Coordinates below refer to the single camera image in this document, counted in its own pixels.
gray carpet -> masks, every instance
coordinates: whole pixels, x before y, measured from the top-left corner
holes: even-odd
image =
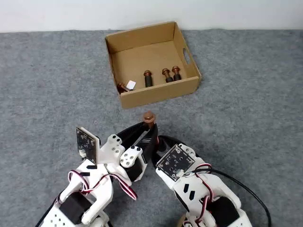
[[[123,110],[107,59],[110,31],[0,34],[0,220],[33,226],[81,160],[75,127],[102,138],[157,114],[216,169],[254,190],[273,226],[303,223],[303,31],[184,31],[205,75],[187,96]],[[262,207],[224,179],[254,226]],[[132,201],[115,184],[116,227],[173,227],[185,211],[149,165]]]

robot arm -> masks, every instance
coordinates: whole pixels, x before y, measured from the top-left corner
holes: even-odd
[[[191,173],[210,164],[184,144],[173,146],[156,164],[156,173],[186,208],[185,227],[251,227],[240,199],[209,173]]]
[[[136,200],[130,186],[143,176],[157,136],[158,128],[153,121],[141,122],[110,135],[101,146],[97,136],[77,128],[78,151],[84,161],[68,173],[69,185],[36,227],[107,227],[109,218],[103,209],[113,198],[112,179],[117,179],[122,190]],[[88,194],[96,200],[89,201]]]

cardboard box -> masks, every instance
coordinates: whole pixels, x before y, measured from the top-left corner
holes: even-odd
[[[115,83],[136,82],[134,91],[119,94],[123,108],[193,93],[200,83],[202,76],[176,22],[110,34],[105,40]],[[175,65],[182,80],[166,83],[162,69],[171,71]],[[153,87],[145,87],[145,70],[152,73]]]

small white block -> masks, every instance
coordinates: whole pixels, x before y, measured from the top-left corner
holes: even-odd
[[[130,80],[126,85],[126,87],[130,90],[133,90],[134,86],[136,86],[136,82],[134,82],[132,80]]]

screw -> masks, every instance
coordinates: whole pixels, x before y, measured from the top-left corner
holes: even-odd
[[[143,115],[143,121],[148,124],[148,127],[151,129],[156,120],[156,115],[153,114],[152,111],[147,111]]]
[[[118,83],[118,87],[122,88],[124,91],[131,91],[130,89],[125,87],[125,85],[123,83]]]
[[[167,69],[167,68],[162,69],[162,74],[166,77],[166,79],[165,79],[166,83],[174,81],[172,79],[172,77],[170,77],[170,75],[169,75],[169,69]]]
[[[144,79],[145,79],[145,87],[151,87],[152,86],[152,72],[149,70],[146,70],[144,73]]]
[[[175,73],[175,75],[174,75],[174,80],[175,81],[176,80],[181,80],[181,76],[179,74],[180,68],[177,65],[175,65],[174,67],[172,67],[171,71]]]

